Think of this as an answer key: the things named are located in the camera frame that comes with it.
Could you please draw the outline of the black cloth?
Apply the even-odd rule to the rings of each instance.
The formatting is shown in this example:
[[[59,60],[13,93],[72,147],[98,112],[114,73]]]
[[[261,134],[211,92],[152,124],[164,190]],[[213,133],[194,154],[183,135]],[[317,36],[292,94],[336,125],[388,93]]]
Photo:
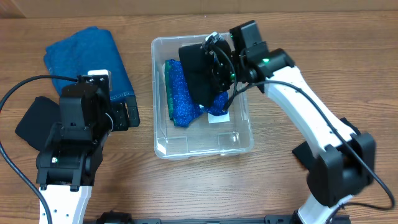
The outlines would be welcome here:
[[[357,135],[361,135],[359,129],[351,124],[345,117],[340,118],[340,121],[349,126]],[[307,170],[310,170],[315,163],[315,157],[306,141],[298,145],[292,153]]]
[[[52,125],[59,121],[59,105],[50,98],[38,96],[17,125],[15,133],[41,152],[45,149]]]
[[[192,101],[211,107],[216,97],[211,83],[213,56],[206,54],[201,44],[181,47],[178,54]]]

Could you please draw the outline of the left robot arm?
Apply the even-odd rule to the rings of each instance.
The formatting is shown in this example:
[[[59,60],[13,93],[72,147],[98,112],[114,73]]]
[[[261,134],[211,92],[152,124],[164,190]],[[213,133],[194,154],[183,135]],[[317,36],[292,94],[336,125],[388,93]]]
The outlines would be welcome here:
[[[109,84],[76,83],[62,89],[60,121],[37,156],[44,201],[39,223],[83,223],[104,144],[114,128]]]

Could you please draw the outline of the blue glitter cloth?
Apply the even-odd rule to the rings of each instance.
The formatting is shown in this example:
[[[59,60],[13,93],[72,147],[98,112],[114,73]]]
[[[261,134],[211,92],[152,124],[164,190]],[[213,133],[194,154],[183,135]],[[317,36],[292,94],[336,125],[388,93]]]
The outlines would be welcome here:
[[[224,116],[224,104],[228,101],[228,93],[219,94],[210,107],[194,103],[190,96],[180,61],[170,59],[164,64],[165,87],[169,119],[177,127],[187,128],[203,113],[213,116]]]

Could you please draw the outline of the blue denim cloth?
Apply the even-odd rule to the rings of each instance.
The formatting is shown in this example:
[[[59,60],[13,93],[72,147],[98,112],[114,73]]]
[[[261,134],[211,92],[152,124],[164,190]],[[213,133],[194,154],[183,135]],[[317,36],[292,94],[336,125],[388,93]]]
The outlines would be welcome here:
[[[49,74],[76,78],[90,70],[111,72],[112,102],[134,96],[119,50],[109,30],[88,27],[46,48],[44,64]]]

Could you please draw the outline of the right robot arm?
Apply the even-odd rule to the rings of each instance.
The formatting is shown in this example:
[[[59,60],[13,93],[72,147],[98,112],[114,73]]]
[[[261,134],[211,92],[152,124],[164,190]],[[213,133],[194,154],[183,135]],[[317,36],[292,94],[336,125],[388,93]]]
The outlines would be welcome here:
[[[310,196],[297,210],[299,223],[328,223],[374,180],[376,143],[368,133],[337,118],[305,82],[283,49],[269,50],[256,22],[230,30],[231,41],[213,32],[201,44],[213,91],[244,83],[277,103],[302,133],[295,155],[309,159]]]

